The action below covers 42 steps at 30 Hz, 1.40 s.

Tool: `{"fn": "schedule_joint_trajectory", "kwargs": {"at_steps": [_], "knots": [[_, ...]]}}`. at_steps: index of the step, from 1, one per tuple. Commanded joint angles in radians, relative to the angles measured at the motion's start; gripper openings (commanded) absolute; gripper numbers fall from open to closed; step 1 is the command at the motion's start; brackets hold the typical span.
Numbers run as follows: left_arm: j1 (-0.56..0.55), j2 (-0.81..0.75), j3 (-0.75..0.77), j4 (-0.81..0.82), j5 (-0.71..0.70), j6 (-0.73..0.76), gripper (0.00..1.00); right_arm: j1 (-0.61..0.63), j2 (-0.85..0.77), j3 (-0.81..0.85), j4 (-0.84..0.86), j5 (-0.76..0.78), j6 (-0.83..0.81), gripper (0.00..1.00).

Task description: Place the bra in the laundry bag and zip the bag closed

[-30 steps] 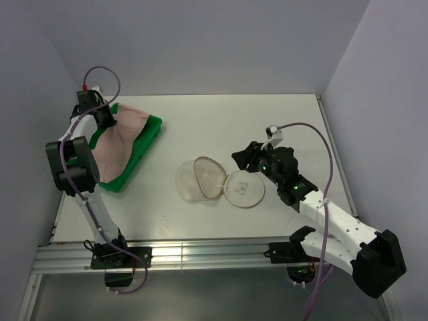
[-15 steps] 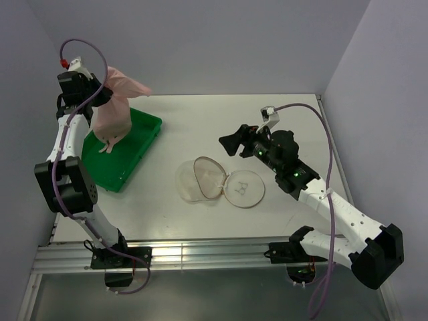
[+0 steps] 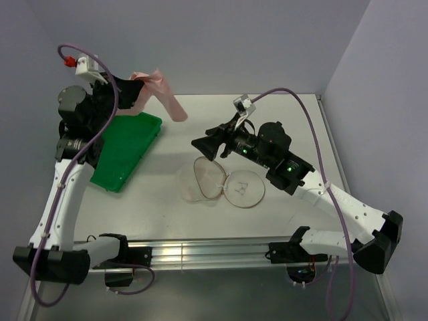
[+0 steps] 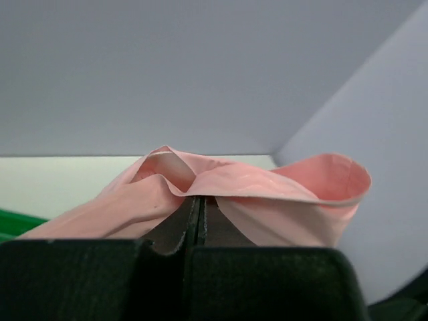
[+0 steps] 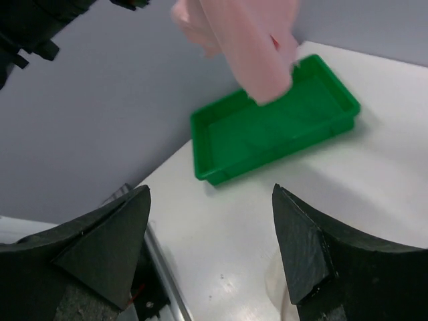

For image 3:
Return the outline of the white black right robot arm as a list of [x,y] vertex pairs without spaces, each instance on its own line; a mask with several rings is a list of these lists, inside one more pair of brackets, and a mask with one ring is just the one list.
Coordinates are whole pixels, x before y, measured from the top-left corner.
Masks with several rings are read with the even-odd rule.
[[299,227],[287,242],[269,244],[272,263],[300,263],[329,256],[350,257],[372,274],[383,274],[401,240],[403,217],[385,213],[323,180],[320,172],[290,151],[292,139],[280,122],[262,124],[250,133],[233,118],[206,130],[191,144],[208,160],[234,152],[267,169],[267,180],[277,189],[307,201],[344,224],[342,231]]

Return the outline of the pink bra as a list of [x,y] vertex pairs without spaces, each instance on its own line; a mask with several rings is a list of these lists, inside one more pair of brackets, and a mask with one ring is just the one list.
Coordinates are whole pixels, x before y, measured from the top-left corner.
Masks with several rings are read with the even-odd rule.
[[169,83],[159,69],[156,69],[152,74],[135,72],[129,80],[143,81],[144,86],[140,90],[134,106],[129,110],[124,110],[124,115],[136,116],[140,114],[149,99],[154,96],[163,105],[172,121],[184,122],[188,118],[187,113],[175,98]]

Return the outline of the white mesh laundry bag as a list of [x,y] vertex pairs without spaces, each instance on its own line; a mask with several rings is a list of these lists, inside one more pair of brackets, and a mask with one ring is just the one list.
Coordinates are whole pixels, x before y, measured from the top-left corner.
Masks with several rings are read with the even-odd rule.
[[249,209],[265,196],[265,184],[253,171],[226,172],[217,162],[201,156],[176,173],[177,190],[188,203],[216,201],[221,197],[235,207]]

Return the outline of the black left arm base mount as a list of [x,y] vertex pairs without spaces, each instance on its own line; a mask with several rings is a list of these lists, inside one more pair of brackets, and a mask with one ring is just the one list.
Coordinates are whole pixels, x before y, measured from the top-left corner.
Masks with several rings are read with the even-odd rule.
[[[118,259],[110,259],[100,264],[98,267],[104,272],[104,283],[106,287],[114,292],[117,291],[121,295],[139,294],[149,289],[154,281],[155,274],[151,269],[152,247],[129,247],[126,257],[120,261]],[[148,284],[140,290],[125,292],[120,288],[127,288],[134,281],[137,270],[147,271],[150,275]]]

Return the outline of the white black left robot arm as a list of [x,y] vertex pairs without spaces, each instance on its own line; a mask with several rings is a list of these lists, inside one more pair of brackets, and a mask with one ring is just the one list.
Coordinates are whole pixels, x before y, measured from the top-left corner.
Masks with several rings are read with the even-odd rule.
[[69,86],[58,94],[60,139],[56,146],[54,180],[42,218],[27,246],[17,246],[13,261],[31,281],[81,284],[91,268],[109,261],[115,267],[129,262],[126,236],[104,233],[95,241],[75,245],[74,229],[84,191],[98,165],[107,128],[117,109],[131,108],[144,83],[141,80],[101,80],[92,92]]

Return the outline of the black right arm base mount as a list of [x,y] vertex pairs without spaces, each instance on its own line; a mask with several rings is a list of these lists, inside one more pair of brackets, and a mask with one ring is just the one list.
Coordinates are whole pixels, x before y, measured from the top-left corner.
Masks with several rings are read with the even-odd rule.
[[300,284],[305,287],[316,277],[315,259],[301,247],[290,242],[269,243],[265,258],[271,264],[300,264],[287,267],[287,277],[293,286]]

